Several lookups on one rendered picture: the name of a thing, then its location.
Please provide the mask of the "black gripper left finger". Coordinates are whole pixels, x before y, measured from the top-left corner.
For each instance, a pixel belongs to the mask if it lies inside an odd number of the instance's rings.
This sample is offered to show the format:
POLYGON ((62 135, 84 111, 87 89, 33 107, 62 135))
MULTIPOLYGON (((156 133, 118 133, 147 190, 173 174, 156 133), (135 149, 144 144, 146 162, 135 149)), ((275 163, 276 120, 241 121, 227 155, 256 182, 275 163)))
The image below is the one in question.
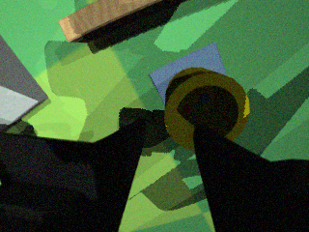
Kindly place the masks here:
POLYGON ((92 232, 118 232, 141 157, 146 119, 88 141, 0 133, 0 182, 76 189, 92 232))

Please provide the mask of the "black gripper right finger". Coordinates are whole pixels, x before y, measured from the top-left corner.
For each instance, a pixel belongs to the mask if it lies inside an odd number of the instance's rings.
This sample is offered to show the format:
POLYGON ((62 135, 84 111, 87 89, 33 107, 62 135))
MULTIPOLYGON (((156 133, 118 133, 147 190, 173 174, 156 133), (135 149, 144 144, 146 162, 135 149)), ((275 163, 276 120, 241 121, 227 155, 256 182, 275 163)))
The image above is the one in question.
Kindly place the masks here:
POLYGON ((299 190, 309 190, 309 160, 270 161, 196 124, 195 157, 215 232, 268 232, 299 190))

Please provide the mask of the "brown wooden plank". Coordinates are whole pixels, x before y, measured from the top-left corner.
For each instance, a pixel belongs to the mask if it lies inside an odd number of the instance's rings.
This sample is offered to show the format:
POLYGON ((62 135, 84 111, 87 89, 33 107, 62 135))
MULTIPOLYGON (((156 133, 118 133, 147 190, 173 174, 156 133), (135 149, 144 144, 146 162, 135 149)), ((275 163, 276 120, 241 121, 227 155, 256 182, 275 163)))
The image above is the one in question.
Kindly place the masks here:
POLYGON ((68 43, 88 43, 187 0, 98 0, 59 20, 68 43))

